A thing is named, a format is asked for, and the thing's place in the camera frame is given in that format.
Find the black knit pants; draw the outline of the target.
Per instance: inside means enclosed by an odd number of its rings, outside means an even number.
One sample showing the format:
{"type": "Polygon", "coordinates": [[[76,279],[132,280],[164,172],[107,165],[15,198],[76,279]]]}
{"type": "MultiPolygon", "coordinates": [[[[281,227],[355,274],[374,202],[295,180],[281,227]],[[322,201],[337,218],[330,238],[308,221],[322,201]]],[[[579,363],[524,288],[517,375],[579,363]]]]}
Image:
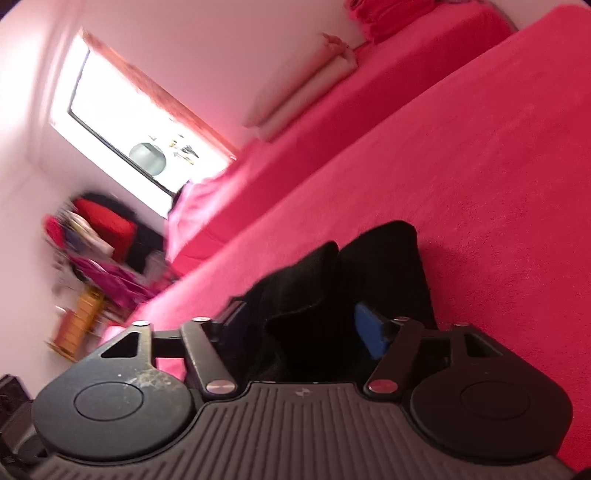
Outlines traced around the black knit pants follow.
{"type": "Polygon", "coordinates": [[[212,343],[239,385],[366,380],[375,362],[356,332],[358,304],[437,327],[417,231],[404,221],[345,247],[322,244],[230,302],[242,311],[215,327],[212,343]]]}

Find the wooden stool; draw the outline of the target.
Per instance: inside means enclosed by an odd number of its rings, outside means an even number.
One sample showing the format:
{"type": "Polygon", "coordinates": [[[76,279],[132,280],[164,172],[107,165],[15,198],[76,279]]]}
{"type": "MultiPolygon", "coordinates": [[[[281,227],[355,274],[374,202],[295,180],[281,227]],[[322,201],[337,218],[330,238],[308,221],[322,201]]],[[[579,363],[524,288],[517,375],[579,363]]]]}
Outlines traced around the wooden stool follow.
{"type": "Polygon", "coordinates": [[[77,362],[88,338],[94,335],[104,302],[101,290],[87,287],[78,296],[75,308],[63,311],[56,333],[47,341],[49,348],[70,362],[77,362]]]}

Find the hanging red and black clothes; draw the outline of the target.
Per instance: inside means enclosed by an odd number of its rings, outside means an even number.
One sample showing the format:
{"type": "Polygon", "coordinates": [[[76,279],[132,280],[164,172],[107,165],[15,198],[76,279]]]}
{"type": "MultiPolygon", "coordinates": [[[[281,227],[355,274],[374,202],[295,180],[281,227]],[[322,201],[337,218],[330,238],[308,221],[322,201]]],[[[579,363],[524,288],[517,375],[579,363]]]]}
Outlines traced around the hanging red and black clothes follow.
{"type": "Polygon", "coordinates": [[[60,272],[97,291],[124,319],[179,279],[165,258],[164,237],[112,196],[84,192],[41,221],[60,272]]]}

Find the small black cloth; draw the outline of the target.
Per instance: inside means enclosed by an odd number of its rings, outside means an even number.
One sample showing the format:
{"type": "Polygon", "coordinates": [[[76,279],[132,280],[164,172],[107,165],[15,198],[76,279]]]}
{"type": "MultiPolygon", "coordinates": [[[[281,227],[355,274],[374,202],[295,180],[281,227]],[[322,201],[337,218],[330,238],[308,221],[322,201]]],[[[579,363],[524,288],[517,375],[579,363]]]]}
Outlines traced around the small black cloth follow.
{"type": "Polygon", "coordinates": [[[170,209],[168,210],[167,216],[169,216],[172,213],[172,211],[176,208],[176,205],[178,204],[179,199],[180,199],[181,195],[183,194],[183,190],[187,186],[190,187],[191,184],[192,183],[190,181],[187,181],[176,191],[176,193],[172,197],[171,206],[170,206],[170,209]]]}

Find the near bed red cover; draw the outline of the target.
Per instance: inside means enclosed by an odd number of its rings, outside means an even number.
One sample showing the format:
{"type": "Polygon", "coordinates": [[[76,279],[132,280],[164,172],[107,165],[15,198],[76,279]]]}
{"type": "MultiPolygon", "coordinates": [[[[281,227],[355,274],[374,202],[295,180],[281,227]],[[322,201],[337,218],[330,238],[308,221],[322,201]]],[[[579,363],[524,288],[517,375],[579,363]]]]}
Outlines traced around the near bed red cover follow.
{"type": "Polygon", "coordinates": [[[308,177],[134,314],[211,316],[329,240],[418,232],[440,326],[472,323],[562,386],[560,459],[590,463],[590,11],[562,5],[454,72],[308,177]]]}

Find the window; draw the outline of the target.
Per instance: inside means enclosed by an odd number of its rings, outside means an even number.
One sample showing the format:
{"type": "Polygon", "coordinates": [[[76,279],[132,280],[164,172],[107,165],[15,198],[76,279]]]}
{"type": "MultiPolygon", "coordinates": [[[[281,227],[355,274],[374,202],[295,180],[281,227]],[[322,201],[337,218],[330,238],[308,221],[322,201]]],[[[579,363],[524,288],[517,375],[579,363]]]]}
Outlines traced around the window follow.
{"type": "Polygon", "coordinates": [[[90,33],[73,37],[57,79],[51,126],[89,163],[159,216],[187,182],[211,180],[235,148],[90,33]]]}

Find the far bed red sheet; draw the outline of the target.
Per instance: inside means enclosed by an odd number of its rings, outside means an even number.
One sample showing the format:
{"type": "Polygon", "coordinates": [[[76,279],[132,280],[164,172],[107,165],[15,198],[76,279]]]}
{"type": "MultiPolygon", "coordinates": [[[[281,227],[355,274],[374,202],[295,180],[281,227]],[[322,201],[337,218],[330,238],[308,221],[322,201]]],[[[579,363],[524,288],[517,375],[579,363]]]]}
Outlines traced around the far bed red sheet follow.
{"type": "Polygon", "coordinates": [[[305,178],[515,27],[490,3],[443,3],[378,45],[359,67],[270,142],[254,139],[218,177],[183,187],[168,216],[166,259],[186,274],[305,178]]]}

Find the lower beige folded blanket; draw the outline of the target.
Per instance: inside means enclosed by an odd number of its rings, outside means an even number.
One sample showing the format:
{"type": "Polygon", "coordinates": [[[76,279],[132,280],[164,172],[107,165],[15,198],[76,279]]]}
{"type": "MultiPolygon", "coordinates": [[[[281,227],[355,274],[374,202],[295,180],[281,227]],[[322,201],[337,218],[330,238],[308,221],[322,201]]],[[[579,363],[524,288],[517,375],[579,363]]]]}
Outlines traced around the lower beige folded blanket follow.
{"type": "Polygon", "coordinates": [[[358,68],[353,50],[346,50],[335,56],[327,65],[318,70],[301,87],[287,96],[287,100],[256,127],[257,137],[269,142],[300,117],[308,107],[317,102],[336,84],[349,77],[358,68]]]}

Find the beige folded blanket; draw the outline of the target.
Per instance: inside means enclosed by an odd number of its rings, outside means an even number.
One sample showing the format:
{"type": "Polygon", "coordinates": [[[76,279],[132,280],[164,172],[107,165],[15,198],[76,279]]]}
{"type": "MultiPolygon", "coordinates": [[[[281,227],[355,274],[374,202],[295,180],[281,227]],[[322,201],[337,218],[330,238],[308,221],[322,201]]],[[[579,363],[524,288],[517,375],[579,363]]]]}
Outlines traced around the beige folded blanket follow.
{"type": "Polygon", "coordinates": [[[308,107],[317,102],[336,84],[349,77],[358,68],[353,50],[346,50],[335,56],[327,65],[318,70],[301,87],[287,96],[287,100],[256,127],[257,137],[269,142],[300,117],[308,107]]]}
{"type": "Polygon", "coordinates": [[[298,44],[259,88],[242,119],[242,125],[246,128],[259,126],[312,75],[348,49],[349,44],[341,38],[325,33],[312,35],[298,44]]]}

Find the upper beige folded blanket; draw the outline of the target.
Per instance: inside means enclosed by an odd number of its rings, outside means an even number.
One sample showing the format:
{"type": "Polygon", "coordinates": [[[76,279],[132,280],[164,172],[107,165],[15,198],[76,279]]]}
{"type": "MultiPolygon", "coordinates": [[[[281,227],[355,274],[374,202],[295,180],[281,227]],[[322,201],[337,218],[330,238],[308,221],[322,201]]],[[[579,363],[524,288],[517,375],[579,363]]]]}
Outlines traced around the upper beige folded blanket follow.
{"type": "Polygon", "coordinates": [[[341,38],[325,33],[312,35],[298,44],[259,88],[242,119],[242,125],[246,128],[259,126],[312,75],[348,49],[349,44],[341,38]]]}

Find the red folded towel stack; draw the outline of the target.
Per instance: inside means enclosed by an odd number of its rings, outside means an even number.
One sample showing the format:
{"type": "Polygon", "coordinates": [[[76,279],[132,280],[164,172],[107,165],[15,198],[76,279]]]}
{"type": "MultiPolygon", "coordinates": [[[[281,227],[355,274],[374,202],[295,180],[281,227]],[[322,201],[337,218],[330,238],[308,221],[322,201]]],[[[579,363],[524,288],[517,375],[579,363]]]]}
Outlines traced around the red folded towel stack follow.
{"type": "Polygon", "coordinates": [[[359,23],[369,42],[380,43],[432,12],[433,0],[351,0],[345,2],[349,17],[359,23]]]}

